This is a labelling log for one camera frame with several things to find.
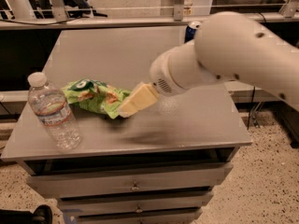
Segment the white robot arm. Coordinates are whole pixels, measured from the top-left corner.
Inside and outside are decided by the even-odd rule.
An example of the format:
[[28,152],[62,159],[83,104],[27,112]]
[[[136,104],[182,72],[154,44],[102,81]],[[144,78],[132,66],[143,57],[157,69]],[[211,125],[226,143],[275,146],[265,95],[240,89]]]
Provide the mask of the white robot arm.
[[230,80],[258,87],[299,110],[299,49],[257,21],[220,12],[203,21],[194,39],[161,54],[121,103],[128,118],[158,101],[203,85]]

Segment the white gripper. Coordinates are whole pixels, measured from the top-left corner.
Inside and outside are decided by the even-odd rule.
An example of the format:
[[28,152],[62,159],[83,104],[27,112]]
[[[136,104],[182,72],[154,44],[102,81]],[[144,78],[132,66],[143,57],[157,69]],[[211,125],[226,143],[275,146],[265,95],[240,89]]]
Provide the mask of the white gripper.
[[131,117],[155,104],[159,93],[174,96],[195,87],[218,82],[216,76],[197,61],[193,42],[161,54],[152,63],[149,77],[153,85],[139,83],[118,107],[117,111],[121,117]]

